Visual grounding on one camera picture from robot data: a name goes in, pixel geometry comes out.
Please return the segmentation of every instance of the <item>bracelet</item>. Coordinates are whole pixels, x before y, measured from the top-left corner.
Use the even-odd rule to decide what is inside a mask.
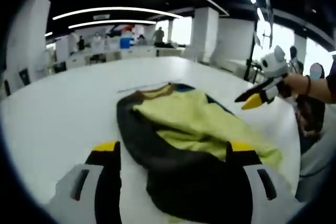
[[[310,79],[310,76],[307,76],[308,77],[308,87],[306,89],[306,92],[305,92],[305,95],[308,95],[309,92],[310,92],[310,86],[311,86],[311,79]]]

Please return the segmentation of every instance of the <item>window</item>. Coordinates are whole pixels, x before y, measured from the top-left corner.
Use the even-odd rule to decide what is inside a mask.
[[[310,73],[310,67],[314,63],[319,63],[323,66],[325,77],[329,75],[333,63],[332,56],[320,44],[309,38],[307,38],[307,53],[304,60],[303,75]]]
[[[254,60],[260,60],[265,54],[274,51],[275,47],[279,46],[286,54],[285,59],[290,60],[289,49],[291,46],[294,45],[295,42],[294,31],[287,27],[273,24],[273,42],[272,47],[269,48],[270,32],[270,24],[268,22],[258,22],[257,36],[260,39],[261,47],[259,47],[258,45],[254,47],[252,58]]]
[[[158,30],[159,27],[162,27],[162,30],[164,32],[163,42],[165,43],[168,42],[168,26],[169,26],[168,20],[159,21],[155,25],[155,30]]]
[[[174,19],[171,40],[180,45],[190,45],[192,21],[192,17]]]

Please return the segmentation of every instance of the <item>yellow towel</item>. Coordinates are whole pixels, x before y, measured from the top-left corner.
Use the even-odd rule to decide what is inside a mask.
[[[168,126],[157,134],[172,146],[191,151],[208,152],[225,160],[226,141],[251,146],[262,163],[277,168],[281,151],[268,139],[216,103],[208,103],[204,92],[173,92],[164,97],[135,105],[149,120]]]

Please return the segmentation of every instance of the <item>round table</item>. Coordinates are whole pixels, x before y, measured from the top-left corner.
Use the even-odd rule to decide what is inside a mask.
[[[27,190],[40,204],[59,181],[85,162],[100,143],[121,142],[120,212],[123,223],[168,223],[145,190],[146,172],[130,157],[117,127],[116,104],[135,90],[180,82],[201,89],[239,118],[265,133],[282,150],[280,172],[295,194],[300,142],[293,108],[280,98],[243,111],[234,100],[252,85],[235,76],[179,57],[114,61],[44,78],[1,102],[8,153]]]

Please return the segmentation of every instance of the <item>hand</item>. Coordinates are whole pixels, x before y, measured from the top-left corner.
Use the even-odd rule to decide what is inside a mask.
[[[309,80],[307,77],[298,73],[289,73],[284,78],[284,83],[289,86],[295,94],[305,94],[307,91]]]

